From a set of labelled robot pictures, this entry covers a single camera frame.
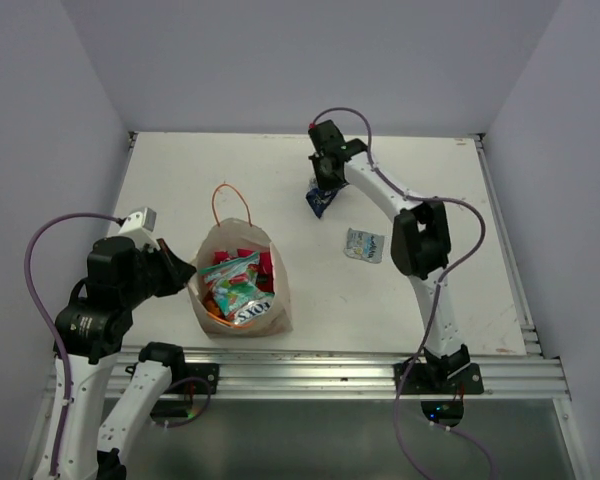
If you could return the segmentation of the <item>blue snack packet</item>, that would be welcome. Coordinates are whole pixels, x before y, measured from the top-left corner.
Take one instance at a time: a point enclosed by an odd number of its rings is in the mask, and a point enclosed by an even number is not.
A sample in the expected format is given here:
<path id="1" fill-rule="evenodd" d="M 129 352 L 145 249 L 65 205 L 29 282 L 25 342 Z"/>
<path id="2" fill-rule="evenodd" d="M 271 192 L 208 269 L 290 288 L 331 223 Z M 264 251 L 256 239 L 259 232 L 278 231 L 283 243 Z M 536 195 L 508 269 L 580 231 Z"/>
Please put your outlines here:
<path id="1" fill-rule="evenodd" d="M 342 187 L 336 187 L 335 189 L 330 190 L 321 189 L 318 186 L 317 179 L 312 177 L 309 180 L 305 199 L 314 215 L 318 219 L 321 219 L 326 209 L 331 205 L 341 190 Z"/>

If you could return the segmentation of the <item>orange Doritos chip bag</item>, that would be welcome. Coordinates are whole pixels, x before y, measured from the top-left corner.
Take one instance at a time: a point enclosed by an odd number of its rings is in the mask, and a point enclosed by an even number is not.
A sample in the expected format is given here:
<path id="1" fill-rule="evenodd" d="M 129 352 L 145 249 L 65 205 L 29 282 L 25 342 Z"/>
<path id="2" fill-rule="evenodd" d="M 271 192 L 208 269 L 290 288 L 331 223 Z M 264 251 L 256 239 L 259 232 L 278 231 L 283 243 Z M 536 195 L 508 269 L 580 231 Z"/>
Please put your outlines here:
<path id="1" fill-rule="evenodd" d="M 226 319 L 225 319 L 225 316 L 224 316 L 222 310 L 220 309 L 217 302 L 214 300 L 214 298 L 212 296 L 205 296 L 202 301 L 202 304 L 204 305 L 204 307 L 207 311 L 207 315 L 212 320 L 218 321 L 220 323 L 226 322 Z"/>

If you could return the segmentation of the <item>green Fox's candy bag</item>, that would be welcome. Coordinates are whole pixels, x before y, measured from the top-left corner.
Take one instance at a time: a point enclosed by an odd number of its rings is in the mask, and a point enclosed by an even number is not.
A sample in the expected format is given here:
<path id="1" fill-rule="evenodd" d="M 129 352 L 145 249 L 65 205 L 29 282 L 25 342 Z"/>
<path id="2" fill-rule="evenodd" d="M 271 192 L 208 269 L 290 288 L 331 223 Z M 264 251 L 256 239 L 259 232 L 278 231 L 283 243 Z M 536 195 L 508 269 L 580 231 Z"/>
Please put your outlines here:
<path id="1" fill-rule="evenodd" d="M 236 258 L 199 271 L 232 327 L 247 327 L 267 313 L 273 303 L 274 295 L 261 291 L 256 285 L 258 260 L 259 252 L 255 252 L 246 258 Z"/>

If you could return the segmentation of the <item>small silver snack packet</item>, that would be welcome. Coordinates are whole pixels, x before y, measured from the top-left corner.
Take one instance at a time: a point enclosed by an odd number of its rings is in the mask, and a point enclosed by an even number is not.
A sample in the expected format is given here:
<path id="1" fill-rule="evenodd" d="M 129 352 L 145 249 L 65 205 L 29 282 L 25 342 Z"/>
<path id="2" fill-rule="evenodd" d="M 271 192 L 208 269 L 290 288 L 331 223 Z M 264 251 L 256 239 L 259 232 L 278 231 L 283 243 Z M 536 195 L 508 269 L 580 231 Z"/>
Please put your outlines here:
<path id="1" fill-rule="evenodd" d="M 384 244 L 384 235 L 349 228 L 343 252 L 348 258 L 379 264 L 382 261 Z"/>

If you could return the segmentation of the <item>pink snack bag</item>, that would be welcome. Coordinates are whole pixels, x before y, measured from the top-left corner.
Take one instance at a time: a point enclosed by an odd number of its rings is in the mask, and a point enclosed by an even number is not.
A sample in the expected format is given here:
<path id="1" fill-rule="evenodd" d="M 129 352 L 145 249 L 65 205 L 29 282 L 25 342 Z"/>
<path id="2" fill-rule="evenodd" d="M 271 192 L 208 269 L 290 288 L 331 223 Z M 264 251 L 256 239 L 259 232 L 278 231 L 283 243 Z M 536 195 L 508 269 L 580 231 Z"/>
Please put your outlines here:
<path id="1" fill-rule="evenodd" d="M 219 265 L 230 260 L 234 260 L 236 258 L 246 258 L 255 253 L 255 250 L 238 248 L 235 251 L 216 251 L 213 255 L 213 263 L 212 265 Z M 259 253 L 259 260 L 257 262 L 257 278 L 256 285 L 257 287 L 264 292 L 273 293 L 274 285 L 273 285 L 273 262 L 271 253 L 269 250 L 263 251 Z"/>

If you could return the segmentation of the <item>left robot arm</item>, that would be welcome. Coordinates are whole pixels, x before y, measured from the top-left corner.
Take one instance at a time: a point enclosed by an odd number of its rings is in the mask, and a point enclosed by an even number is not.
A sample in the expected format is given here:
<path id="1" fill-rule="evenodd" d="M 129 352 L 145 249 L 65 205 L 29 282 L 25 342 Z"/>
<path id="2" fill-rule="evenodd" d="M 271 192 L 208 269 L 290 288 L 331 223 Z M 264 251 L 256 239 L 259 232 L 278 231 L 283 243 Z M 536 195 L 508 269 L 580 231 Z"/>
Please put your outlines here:
<path id="1" fill-rule="evenodd" d="M 195 272 L 163 240 L 137 246 L 128 237 L 114 236 L 95 242 L 86 277 L 55 320 L 56 432 L 47 440 L 37 478 L 125 475 L 122 448 L 97 447 L 96 421 L 109 377 L 133 324 L 133 310 L 149 298 L 179 293 Z"/>

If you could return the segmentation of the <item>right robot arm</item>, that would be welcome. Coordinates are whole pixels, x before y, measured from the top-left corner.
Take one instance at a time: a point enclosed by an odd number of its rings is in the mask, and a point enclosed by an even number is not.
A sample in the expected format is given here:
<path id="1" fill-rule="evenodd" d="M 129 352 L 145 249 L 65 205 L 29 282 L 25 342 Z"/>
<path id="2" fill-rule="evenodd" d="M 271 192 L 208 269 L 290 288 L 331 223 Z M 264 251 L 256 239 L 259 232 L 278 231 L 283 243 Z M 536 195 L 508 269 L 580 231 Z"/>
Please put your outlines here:
<path id="1" fill-rule="evenodd" d="M 368 145 L 345 139 L 333 121 L 312 123 L 308 135 L 315 149 L 310 160 L 318 186 L 334 190 L 352 185 L 392 222 L 391 259 L 412 285 L 425 328 L 425 363 L 414 366 L 407 378 L 437 392 L 450 391 L 471 360 L 443 277 L 451 251 L 444 204 L 409 193 L 382 172 Z"/>

